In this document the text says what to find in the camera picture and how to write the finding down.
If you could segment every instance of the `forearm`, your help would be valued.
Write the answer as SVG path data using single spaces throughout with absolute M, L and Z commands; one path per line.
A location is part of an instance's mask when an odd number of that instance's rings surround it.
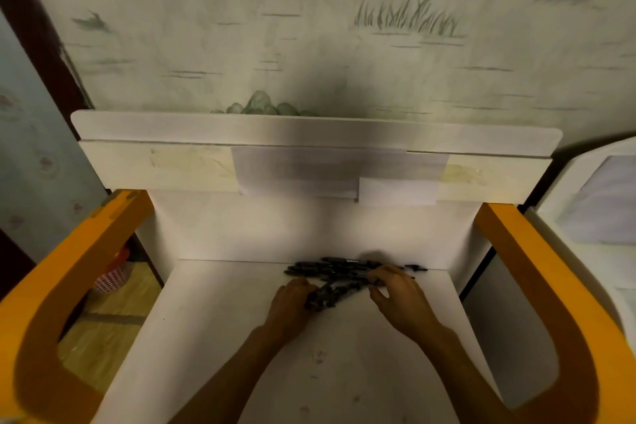
M 172 418 L 171 424 L 236 423 L 256 383 L 280 348 L 265 327 L 257 327 L 234 356 Z
M 420 348 L 438 372 L 462 424 L 513 423 L 505 406 L 466 354 L 457 334 L 442 326 L 437 337 L 420 340 Z

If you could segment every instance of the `wall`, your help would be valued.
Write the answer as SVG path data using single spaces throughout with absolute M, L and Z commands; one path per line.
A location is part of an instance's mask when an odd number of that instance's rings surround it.
M 0 229 L 39 263 L 106 191 L 0 12 Z
M 636 128 L 636 0 L 43 2 L 99 109 Z

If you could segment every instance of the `right hand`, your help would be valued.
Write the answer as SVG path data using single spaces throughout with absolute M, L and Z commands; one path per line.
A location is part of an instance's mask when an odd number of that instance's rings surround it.
M 448 330 L 433 313 L 424 291 L 401 269 L 384 265 L 367 274 L 372 284 L 378 279 L 386 284 L 389 298 L 378 287 L 370 287 L 371 300 L 396 330 L 419 346 L 427 346 Z

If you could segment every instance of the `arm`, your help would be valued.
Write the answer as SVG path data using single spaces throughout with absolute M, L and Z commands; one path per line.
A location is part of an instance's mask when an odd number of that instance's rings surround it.
M 317 287 L 295 278 L 278 289 L 265 323 L 171 419 L 171 424 L 235 424 L 269 363 L 305 328 L 307 295 Z
M 475 368 L 457 334 L 435 317 L 415 280 L 389 265 L 370 271 L 368 278 L 386 284 L 389 298 L 371 287 L 371 299 L 389 323 L 417 343 L 429 358 L 462 424 L 515 422 L 513 413 Z

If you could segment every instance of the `hand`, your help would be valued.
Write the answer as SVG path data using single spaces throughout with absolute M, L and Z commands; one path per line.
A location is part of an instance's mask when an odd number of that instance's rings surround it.
M 278 289 L 263 328 L 267 336 L 280 347 L 287 345 L 300 335 L 314 314 L 305 308 L 307 296 L 318 287 L 306 278 L 293 279 Z
M 367 274 L 367 279 L 372 284 L 378 279 L 386 284 L 389 298 L 377 287 L 370 287 L 371 300 L 396 330 L 420 347 L 437 343 L 449 330 L 437 319 L 417 282 L 399 268 L 393 265 L 376 268 Z

